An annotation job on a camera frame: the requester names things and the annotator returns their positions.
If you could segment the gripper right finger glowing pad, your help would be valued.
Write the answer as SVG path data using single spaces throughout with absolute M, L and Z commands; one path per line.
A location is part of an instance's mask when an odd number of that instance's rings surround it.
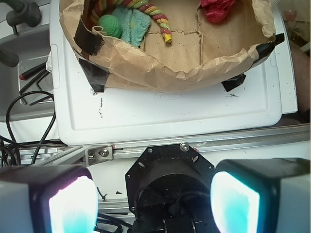
M 222 233 L 309 233 L 311 162 L 225 159 L 212 178 L 211 209 Z

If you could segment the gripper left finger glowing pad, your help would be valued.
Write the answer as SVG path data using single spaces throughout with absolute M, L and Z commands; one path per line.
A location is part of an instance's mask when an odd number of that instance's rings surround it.
M 92 233 L 97 187 L 82 165 L 0 169 L 2 233 Z

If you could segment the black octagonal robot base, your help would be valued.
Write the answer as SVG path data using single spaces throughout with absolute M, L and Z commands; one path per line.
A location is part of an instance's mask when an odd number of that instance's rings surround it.
M 125 175 L 133 233 L 217 233 L 214 165 L 187 143 L 148 147 Z

